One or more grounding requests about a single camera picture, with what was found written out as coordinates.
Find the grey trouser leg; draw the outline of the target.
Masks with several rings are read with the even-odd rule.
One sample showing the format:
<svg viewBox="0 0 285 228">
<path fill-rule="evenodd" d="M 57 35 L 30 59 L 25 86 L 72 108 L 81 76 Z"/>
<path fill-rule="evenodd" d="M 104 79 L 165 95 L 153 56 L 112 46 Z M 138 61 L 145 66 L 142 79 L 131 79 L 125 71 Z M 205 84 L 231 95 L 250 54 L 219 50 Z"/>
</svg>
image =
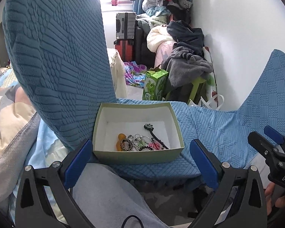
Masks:
<svg viewBox="0 0 285 228">
<path fill-rule="evenodd" d="M 73 190 L 78 207 L 95 227 L 167 227 L 128 181 L 106 165 L 88 163 Z"/>
</svg>

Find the patterned bed quilt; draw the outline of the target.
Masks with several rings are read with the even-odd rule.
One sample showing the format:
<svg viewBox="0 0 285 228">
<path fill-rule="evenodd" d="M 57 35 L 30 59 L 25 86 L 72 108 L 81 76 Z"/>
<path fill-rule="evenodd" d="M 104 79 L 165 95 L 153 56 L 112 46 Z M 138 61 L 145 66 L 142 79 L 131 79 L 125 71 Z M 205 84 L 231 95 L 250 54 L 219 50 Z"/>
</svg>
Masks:
<svg viewBox="0 0 285 228">
<path fill-rule="evenodd" d="M 40 116 L 13 68 L 0 68 L 0 203 L 7 201 L 17 184 L 39 123 Z"/>
</svg>

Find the green white cardboard box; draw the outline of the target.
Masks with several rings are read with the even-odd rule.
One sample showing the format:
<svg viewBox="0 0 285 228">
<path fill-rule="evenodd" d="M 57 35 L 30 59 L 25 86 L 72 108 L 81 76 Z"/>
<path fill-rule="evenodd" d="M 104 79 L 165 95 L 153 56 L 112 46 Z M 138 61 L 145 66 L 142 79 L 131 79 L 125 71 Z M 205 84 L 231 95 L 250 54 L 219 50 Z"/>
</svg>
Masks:
<svg viewBox="0 0 285 228">
<path fill-rule="evenodd" d="M 168 147 L 163 150 L 130 151 L 127 139 L 125 151 L 117 151 L 118 134 L 140 134 L 152 138 L 143 126 L 151 124 L 154 134 Z M 168 102 L 159 104 L 100 105 L 93 131 L 93 153 L 106 164 L 155 164 L 175 160 L 184 149 L 183 137 L 176 114 Z"/>
</svg>

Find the green plastic stool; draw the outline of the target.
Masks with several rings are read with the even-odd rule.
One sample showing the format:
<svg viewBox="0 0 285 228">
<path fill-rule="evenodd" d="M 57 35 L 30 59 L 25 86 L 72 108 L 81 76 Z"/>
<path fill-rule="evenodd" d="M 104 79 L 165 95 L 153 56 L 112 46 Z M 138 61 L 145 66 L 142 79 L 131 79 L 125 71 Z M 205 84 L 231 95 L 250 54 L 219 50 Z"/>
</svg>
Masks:
<svg viewBox="0 0 285 228">
<path fill-rule="evenodd" d="M 206 82 L 202 77 L 198 77 L 192 83 L 185 84 L 178 88 L 172 89 L 170 86 L 169 92 L 164 96 L 166 101 L 180 101 L 188 104 L 190 100 L 194 101 L 197 93 Z"/>
</svg>

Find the pink tassel earrings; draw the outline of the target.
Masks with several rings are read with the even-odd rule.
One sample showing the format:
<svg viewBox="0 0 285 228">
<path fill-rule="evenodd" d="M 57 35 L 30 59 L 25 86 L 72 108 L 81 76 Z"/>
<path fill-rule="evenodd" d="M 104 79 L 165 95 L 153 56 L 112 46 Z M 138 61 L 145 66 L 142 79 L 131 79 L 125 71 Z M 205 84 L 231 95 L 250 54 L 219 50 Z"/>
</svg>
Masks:
<svg viewBox="0 0 285 228">
<path fill-rule="evenodd" d="M 163 146 L 157 142 L 157 141 L 152 141 L 151 143 L 148 144 L 149 148 L 152 150 L 163 150 Z"/>
</svg>

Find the grey fleece garment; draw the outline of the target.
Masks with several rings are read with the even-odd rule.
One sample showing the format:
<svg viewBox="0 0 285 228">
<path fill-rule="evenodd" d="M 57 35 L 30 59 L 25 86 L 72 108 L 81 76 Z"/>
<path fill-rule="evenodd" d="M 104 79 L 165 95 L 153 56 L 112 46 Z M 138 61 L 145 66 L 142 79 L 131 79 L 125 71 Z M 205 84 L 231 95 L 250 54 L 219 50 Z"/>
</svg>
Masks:
<svg viewBox="0 0 285 228">
<path fill-rule="evenodd" d="M 192 83 L 198 77 L 206 79 L 213 72 L 213 65 L 196 55 L 187 47 L 177 47 L 162 61 L 161 68 L 166 70 L 172 89 Z"/>
</svg>

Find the green carton box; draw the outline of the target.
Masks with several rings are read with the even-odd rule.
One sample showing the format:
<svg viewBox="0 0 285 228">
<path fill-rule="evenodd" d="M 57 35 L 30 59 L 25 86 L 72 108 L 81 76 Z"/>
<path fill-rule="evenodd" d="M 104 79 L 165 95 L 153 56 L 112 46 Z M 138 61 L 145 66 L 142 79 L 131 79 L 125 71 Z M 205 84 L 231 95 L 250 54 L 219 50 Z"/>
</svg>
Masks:
<svg viewBox="0 0 285 228">
<path fill-rule="evenodd" d="M 162 101 L 169 73 L 159 67 L 146 72 L 142 100 Z"/>
</svg>

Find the dark navy hoodie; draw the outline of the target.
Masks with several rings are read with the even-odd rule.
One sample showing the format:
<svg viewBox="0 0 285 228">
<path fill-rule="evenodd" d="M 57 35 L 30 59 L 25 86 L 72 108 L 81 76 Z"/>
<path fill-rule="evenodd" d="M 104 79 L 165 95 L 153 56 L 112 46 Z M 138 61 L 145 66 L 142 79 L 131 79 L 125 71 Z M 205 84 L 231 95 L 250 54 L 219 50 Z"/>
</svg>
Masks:
<svg viewBox="0 0 285 228">
<path fill-rule="evenodd" d="M 185 21 L 171 21 L 167 26 L 167 33 L 171 35 L 174 48 L 186 47 L 194 55 L 204 57 L 204 34 L 201 28 L 191 28 Z"/>
</svg>

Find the cream lace covered furniture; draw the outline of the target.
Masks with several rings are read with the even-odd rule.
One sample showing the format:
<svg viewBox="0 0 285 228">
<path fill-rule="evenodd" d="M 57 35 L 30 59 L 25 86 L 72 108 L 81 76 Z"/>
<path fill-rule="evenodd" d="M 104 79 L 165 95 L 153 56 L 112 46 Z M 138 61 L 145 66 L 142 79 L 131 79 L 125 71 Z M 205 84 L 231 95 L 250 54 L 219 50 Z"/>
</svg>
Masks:
<svg viewBox="0 0 285 228">
<path fill-rule="evenodd" d="M 115 95 L 117 98 L 127 98 L 127 85 L 124 78 L 126 73 L 125 64 L 116 49 L 107 48 L 107 52 Z"/>
</svg>

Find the purple colourful cloth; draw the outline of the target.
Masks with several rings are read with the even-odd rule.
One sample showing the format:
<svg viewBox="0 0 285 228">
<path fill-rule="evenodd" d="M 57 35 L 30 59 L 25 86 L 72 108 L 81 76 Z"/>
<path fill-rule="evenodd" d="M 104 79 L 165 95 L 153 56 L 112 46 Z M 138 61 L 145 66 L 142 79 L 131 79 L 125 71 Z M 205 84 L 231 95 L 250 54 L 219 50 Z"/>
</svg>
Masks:
<svg viewBox="0 0 285 228">
<path fill-rule="evenodd" d="M 144 87 L 147 72 L 145 65 L 137 64 L 135 61 L 124 62 L 124 70 L 124 78 L 127 85 L 138 88 Z"/>
</svg>

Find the pink quilted garment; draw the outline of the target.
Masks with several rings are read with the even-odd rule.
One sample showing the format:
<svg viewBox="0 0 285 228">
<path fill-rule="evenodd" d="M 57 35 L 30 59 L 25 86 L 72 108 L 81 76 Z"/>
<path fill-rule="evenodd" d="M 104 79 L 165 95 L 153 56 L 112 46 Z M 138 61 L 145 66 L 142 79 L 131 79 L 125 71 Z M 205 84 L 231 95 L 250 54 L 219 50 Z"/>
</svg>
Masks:
<svg viewBox="0 0 285 228">
<path fill-rule="evenodd" d="M 161 66 L 161 63 L 171 54 L 175 43 L 175 41 L 164 41 L 156 43 L 154 46 L 156 53 L 154 67 Z"/>
</svg>

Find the cream puffy jacket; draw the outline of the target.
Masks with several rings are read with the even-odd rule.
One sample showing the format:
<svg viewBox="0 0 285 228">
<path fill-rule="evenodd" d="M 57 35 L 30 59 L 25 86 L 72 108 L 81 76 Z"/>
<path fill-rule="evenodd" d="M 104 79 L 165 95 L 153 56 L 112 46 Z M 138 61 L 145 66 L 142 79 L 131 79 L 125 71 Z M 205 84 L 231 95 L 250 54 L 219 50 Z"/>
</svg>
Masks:
<svg viewBox="0 0 285 228">
<path fill-rule="evenodd" d="M 153 27 L 147 35 L 147 48 L 149 51 L 156 53 L 158 47 L 167 41 L 175 43 L 173 37 L 167 32 L 167 25 Z"/>
</svg>

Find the red hard suitcase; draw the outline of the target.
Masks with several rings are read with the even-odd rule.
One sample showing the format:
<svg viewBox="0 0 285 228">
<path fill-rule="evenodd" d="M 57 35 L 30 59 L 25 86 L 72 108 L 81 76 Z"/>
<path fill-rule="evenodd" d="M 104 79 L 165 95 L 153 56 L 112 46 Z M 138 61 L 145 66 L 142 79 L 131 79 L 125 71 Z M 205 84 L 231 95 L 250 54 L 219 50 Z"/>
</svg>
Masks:
<svg viewBox="0 0 285 228">
<path fill-rule="evenodd" d="M 134 61 L 134 40 L 115 40 L 115 49 L 119 52 L 122 61 Z"/>
</svg>

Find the clothes pile on rack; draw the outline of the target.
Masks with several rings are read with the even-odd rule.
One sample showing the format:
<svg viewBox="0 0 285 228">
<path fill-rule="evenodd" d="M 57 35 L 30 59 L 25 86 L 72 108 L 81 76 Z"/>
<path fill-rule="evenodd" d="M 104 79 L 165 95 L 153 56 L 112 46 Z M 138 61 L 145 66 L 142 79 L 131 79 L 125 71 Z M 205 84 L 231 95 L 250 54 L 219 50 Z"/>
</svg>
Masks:
<svg viewBox="0 0 285 228">
<path fill-rule="evenodd" d="M 136 19 L 150 27 L 168 24 L 170 21 L 191 23 L 193 0 L 134 0 Z"/>
</svg>

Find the grey hard suitcase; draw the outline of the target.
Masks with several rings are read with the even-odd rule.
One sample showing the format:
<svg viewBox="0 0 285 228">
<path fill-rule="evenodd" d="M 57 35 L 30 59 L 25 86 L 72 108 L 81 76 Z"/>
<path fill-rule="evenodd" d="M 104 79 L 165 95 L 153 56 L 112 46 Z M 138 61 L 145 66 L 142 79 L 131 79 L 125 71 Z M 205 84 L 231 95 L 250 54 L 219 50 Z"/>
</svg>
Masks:
<svg viewBox="0 0 285 228">
<path fill-rule="evenodd" d="M 123 12 L 116 14 L 116 39 L 129 40 L 135 38 L 136 13 Z"/>
</svg>

